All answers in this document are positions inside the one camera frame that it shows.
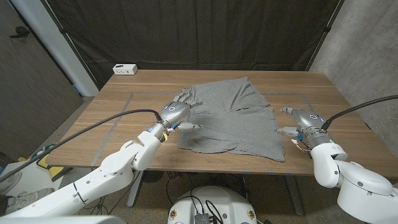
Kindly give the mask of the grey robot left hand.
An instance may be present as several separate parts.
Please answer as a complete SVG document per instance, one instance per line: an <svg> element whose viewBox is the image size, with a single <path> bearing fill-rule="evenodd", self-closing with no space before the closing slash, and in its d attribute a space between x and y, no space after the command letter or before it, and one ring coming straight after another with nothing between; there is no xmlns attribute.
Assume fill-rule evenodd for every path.
<svg viewBox="0 0 398 224"><path fill-rule="evenodd" d="M148 129L148 132L160 142L165 141L164 134L167 134L174 124L186 117L192 108L203 104L201 101L191 100L191 95L184 91L176 95L171 102L164 106L160 112L160 119Z"/></svg>

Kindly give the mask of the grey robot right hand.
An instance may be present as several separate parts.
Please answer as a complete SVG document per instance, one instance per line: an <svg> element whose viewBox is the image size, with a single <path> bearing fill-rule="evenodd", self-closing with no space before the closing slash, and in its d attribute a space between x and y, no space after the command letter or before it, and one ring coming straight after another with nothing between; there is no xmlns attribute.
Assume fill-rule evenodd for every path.
<svg viewBox="0 0 398 224"><path fill-rule="evenodd" d="M282 108L282 113L290 114L297 127L277 128L276 131L288 137L297 137L301 134L307 140L307 146L314 148L325 143L333 143L330 135L321 132L324 120L314 111L302 110L297 108Z"/></svg>

